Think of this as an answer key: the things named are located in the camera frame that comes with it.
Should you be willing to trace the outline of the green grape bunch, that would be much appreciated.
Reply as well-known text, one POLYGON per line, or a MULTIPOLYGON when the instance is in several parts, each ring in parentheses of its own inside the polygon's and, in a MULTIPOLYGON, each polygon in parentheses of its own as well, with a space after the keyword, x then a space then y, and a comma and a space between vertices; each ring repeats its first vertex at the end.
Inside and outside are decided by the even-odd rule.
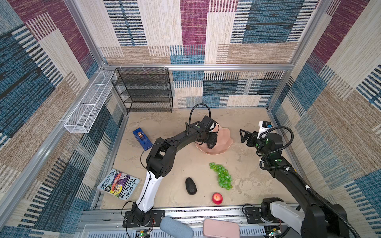
POLYGON ((214 162, 209 163, 210 169, 216 172, 217 181, 221 188, 226 190, 232 189, 232 176, 229 174, 228 170, 220 164, 215 164, 214 162))

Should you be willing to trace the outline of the dark avocado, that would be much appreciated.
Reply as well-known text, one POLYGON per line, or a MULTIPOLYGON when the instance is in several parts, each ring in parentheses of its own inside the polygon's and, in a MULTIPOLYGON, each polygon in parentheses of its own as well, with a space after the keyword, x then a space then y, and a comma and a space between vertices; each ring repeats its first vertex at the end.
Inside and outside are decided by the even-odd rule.
POLYGON ((195 195, 197 193, 197 187, 191 177, 185 180, 186 191, 189 195, 195 195))

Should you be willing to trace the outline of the red apple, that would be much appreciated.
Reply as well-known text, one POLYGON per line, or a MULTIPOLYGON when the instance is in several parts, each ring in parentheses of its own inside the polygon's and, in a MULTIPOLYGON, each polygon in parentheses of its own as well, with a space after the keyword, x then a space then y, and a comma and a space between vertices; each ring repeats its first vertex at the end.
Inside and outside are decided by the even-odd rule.
POLYGON ((222 194, 216 192, 212 196, 212 202, 216 205, 220 205, 223 202, 223 196, 222 194))

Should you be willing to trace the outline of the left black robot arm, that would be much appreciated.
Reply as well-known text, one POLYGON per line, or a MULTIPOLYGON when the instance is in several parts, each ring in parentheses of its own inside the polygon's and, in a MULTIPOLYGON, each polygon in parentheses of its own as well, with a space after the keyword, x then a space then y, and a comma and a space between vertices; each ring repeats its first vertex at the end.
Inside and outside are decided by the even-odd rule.
POLYGON ((154 199, 161 181, 173 168, 176 153, 195 142, 212 149, 217 144, 218 132, 213 131, 217 125, 211 118, 210 108, 205 103, 199 103, 192 108, 186 129, 182 133, 168 139, 160 137, 155 141, 146 159, 147 174, 142 192, 138 200, 132 203, 131 211, 123 215, 123 228, 127 228, 131 221, 140 226, 153 224, 151 212, 154 199), (208 115, 201 121, 192 123, 192 114, 198 106, 206 107, 208 115))

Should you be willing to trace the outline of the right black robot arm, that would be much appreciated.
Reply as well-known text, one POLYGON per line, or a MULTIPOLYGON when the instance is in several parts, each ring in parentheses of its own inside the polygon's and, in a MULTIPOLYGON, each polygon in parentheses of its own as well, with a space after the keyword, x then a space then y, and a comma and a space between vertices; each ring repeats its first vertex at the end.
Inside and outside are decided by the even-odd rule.
POLYGON ((260 132, 240 130, 240 140, 257 150, 260 169, 268 171, 290 192, 300 210, 291 208, 280 198, 265 198, 260 209, 261 219, 283 221, 303 238, 348 238, 351 235, 358 238, 360 235, 349 223, 345 209, 318 194, 282 156, 283 149, 294 140, 293 131, 284 127, 291 135, 284 144, 281 135, 274 132, 276 128, 269 122, 265 124, 260 132))

